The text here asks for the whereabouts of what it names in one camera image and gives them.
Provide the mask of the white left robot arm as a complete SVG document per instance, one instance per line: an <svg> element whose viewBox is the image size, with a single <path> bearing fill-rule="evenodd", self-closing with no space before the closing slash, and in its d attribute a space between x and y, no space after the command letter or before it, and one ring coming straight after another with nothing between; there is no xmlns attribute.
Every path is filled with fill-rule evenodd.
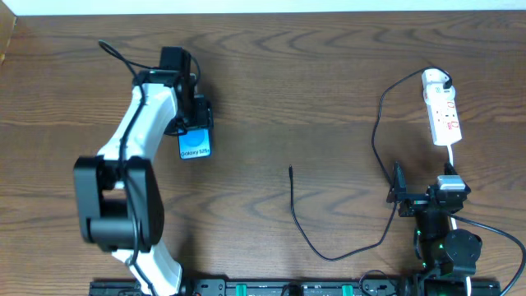
<svg viewBox="0 0 526 296"><path fill-rule="evenodd" d="M73 168L82 238L124 264L145 295L192 295L195 289L164 243L164 205L153 163L164 136L178 138L183 160L211 156L211 104L197 94L196 84L189 70L139 72L116 132Z"/></svg>

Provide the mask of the blue Galaxy smartphone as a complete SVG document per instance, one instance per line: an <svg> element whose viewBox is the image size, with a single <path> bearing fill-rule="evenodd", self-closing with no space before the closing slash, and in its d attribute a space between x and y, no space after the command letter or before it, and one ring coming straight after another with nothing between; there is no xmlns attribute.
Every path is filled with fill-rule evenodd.
<svg viewBox="0 0 526 296"><path fill-rule="evenodd" d="M182 160L211 156L210 131L199 129L178 137L179 154Z"/></svg>

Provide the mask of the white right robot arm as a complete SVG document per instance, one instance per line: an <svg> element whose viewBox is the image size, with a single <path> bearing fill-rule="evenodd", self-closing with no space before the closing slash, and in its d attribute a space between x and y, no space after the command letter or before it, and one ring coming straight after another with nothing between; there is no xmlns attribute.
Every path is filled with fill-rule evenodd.
<svg viewBox="0 0 526 296"><path fill-rule="evenodd" d="M445 164L444 173L424 193L408 192L404 172L394 164L388 202L399 206L400 217L413 217L413 249L423 270L403 279L400 295L463 295L466 279L476 273L482 240L465 229L454 229L451 215L464 208L470 187Z"/></svg>

